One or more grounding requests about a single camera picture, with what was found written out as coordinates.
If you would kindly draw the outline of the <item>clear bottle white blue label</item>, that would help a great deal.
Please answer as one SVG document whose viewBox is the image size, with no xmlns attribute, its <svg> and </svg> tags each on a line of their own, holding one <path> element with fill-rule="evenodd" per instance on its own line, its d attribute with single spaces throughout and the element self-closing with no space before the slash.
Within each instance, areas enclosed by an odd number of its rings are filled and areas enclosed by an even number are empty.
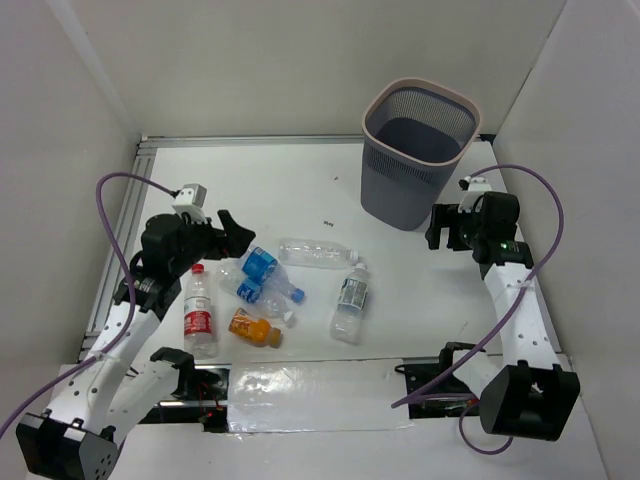
<svg viewBox="0 0 640 480">
<path fill-rule="evenodd" d="M 337 341 L 357 345 L 369 292 L 369 272 L 358 263 L 342 282 L 330 323 L 330 336 Z"/>
</svg>

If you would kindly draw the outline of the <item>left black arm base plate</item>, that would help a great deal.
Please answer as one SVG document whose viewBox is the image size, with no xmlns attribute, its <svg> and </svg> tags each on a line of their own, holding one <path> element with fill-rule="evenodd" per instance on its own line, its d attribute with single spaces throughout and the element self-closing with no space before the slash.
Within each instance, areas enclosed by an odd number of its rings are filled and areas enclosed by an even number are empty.
<svg viewBox="0 0 640 480">
<path fill-rule="evenodd" d="M 227 433 L 229 374 L 229 367 L 197 366 L 187 392 L 162 398 L 140 424 L 191 424 L 206 433 Z"/>
</svg>

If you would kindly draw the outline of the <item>orange juice bottle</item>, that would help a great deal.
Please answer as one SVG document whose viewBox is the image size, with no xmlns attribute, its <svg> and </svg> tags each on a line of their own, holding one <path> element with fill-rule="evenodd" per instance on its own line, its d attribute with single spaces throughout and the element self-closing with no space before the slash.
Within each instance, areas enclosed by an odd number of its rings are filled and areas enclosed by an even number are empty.
<svg viewBox="0 0 640 480">
<path fill-rule="evenodd" d="M 248 313 L 244 308 L 238 308 L 234 312 L 228 331 L 256 347 L 279 348 L 282 342 L 279 328 L 272 326 L 266 319 Z"/>
</svg>

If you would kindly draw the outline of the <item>clear unlabelled plastic bottle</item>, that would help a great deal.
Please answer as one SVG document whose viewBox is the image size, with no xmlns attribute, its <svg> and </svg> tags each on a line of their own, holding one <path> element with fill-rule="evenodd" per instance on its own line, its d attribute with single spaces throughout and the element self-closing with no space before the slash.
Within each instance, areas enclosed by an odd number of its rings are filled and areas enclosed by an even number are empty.
<svg viewBox="0 0 640 480">
<path fill-rule="evenodd" d="M 340 270 L 355 266 L 360 254 L 336 242 L 282 238 L 278 245 L 278 259 L 284 265 Z"/>
</svg>

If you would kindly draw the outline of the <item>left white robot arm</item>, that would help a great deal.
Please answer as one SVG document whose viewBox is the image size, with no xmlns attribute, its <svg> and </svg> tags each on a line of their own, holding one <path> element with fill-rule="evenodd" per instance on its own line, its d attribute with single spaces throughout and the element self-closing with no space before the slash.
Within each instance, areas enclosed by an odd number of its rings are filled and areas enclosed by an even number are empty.
<svg viewBox="0 0 640 480">
<path fill-rule="evenodd" d="M 59 394 L 40 414 L 26 413 L 16 437 L 27 469 L 47 479 L 106 479 L 126 437 L 164 397 L 196 390 L 194 357 L 161 347 L 141 370 L 130 367 L 181 292 L 181 278 L 202 260 L 239 258 L 255 233 L 226 210 L 220 227 L 188 215 L 159 214 L 145 224 L 131 276 L 114 293 L 114 319 L 85 360 L 68 370 Z"/>
</svg>

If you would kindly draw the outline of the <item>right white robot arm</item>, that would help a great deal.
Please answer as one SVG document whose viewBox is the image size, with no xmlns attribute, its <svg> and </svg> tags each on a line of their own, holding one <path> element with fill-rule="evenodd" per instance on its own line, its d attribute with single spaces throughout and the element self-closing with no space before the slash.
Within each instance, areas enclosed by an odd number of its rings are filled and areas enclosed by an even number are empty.
<svg viewBox="0 0 640 480">
<path fill-rule="evenodd" d="M 578 376 L 566 371 L 551 346 L 530 278 L 534 261 L 529 246 L 517 240 L 520 206 L 516 196 L 487 191 L 467 193 L 461 204 L 436 204 L 425 235 L 430 249 L 469 251 L 478 264 L 496 315 L 502 365 L 485 351 L 468 362 L 450 358 L 436 369 L 448 392 L 465 385 L 479 398 L 479 416 L 488 434 L 544 441 L 559 439 L 580 393 Z"/>
</svg>

